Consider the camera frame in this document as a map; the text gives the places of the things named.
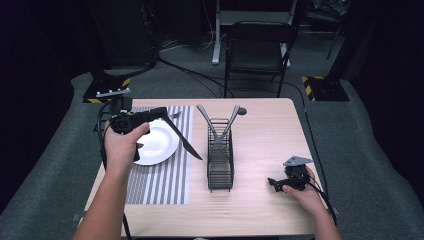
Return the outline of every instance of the hand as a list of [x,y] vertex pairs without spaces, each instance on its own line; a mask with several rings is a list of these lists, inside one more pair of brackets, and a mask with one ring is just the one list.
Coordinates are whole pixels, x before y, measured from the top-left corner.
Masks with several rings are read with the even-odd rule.
[[326,210],[318,192],[312,186],[310,186],[311,184],[315,184],[313,180],[315,179],[315,175],[307,166],[306,170],[308,171],[308,174],[310,176],[310,183],[306,186],[305,190],[299,191],[288,185],[284,185],[283,190],[284,192],[295,197],[306,211],[314,215],[322,210]]
[[133,166],[135,151],[142,147],[137,144],[137,140],[149,130],[149,123],[143,123],[125,135],[114,132],[109,124],[107,121],[105,125],[106,172],[129,174]]

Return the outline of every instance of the plate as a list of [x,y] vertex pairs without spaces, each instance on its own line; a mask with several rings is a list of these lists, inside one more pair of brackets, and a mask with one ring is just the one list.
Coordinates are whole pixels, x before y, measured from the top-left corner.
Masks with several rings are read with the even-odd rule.
[[138,143],[144,146],[138,149],[139,165],[154,165],[168,159],[177,149],[180,138],[172,128],[162,120],[150,122],[150,133],[142,136]]

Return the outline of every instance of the striped placemat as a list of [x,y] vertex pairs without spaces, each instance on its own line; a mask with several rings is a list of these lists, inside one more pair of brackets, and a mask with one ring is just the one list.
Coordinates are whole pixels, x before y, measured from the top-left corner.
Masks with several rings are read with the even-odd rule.
[[[132,111],[148,109],[152,107],[136,107]],[[193,106],[167,109],[169,114],[181,111],[181,116],[173,122],[191,142]],[[167,160],[151,166],[135,164],[129,177],[126,204],[187,204],[190,158],[180,141],[175,153]]]

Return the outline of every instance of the utensil holder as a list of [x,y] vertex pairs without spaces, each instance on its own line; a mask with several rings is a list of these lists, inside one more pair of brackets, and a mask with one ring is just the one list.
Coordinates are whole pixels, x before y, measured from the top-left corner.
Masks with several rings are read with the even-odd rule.
[[[212,118],[212,126],[219,136],[221,136],[228,124],[228,119]],[[228,189],[233,188],[234,181],[234,161],[233,161],[233,141],[231,129],[228,130],[226,136],[221,143],[215,143],[215,136],[210,128],[208,128],[208,188]]]

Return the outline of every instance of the table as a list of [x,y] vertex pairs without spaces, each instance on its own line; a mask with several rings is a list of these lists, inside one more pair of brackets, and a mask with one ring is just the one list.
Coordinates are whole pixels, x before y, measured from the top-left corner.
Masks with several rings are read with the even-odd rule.
[[[191,157],[189,202],[182,205],[126,205],[133,236],[218,237],[313,234],[310,215],[291,196],[275,192],[267,178],[286,178],[283,162],[311,154],[290,99],[136,99],[135,106],[196,106],[210,118],[230,118],[234,105],[247,109],[232,125],[234,186],[207,186],[207,124],[195,108],[191,143],[204,159]],[[308,166],[316,173],[314,163]],[[104,176],[100,166],[88,209]]]
[[[215,46],[212,56],[212,64],[219,64],[219,56],[221,53],[221,25],[232,25],[235,22],[242,20],[251,21],[269,21],[269,22],[287,22],[291,23],[296,1],[292,0],[290,12],[259,12],[259,11],[223,11],[221,10],[221,0],[216,0],[216,33]],[[282,55],[286,48],[281,47]]]

